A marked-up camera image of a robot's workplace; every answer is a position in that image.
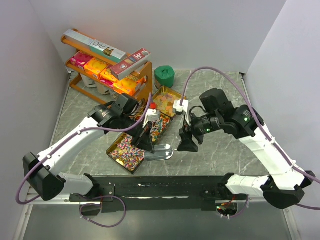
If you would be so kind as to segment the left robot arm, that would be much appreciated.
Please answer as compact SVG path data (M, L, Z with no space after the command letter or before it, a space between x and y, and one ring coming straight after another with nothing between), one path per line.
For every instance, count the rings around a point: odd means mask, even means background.
M43 201L50 201L60 194L80 194L87 201L94 201L99 195L99 183L87 173L63 173L64 166L89 144L110 132L126 133L132 137L134 147L154 153L150 135L152 123L148 119L155 112L150 109L152 101L150 95L138 121L131 118L138 101L125 93L116 101L94 107L56 144L38 154L29 152L23 157L23 181L28 182Z

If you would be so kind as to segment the metal candy scoop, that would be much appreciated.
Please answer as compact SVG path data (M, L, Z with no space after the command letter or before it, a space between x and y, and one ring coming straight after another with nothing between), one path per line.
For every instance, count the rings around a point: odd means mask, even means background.
M176 149L169 144L160 144L154 147L154 153L145 151L144 152L144 159L148 162L153 161L166 161L172 158Z

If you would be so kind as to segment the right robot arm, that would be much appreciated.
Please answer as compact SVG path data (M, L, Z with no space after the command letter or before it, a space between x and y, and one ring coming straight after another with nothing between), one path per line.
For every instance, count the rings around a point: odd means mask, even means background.
M175 112L184 115L177 150L196 153L206 134L222 130L251 150L268 171L265 176L228 173L218 187L219 195L226 200L241 194L263 197L281 210L298 205L305 195L303 189L312 184L315 175L298 167L283 152L260 115L248 105L234 107L221 89L210 89L199 99L202 116L192 112L188 100L175 100L173 104Z

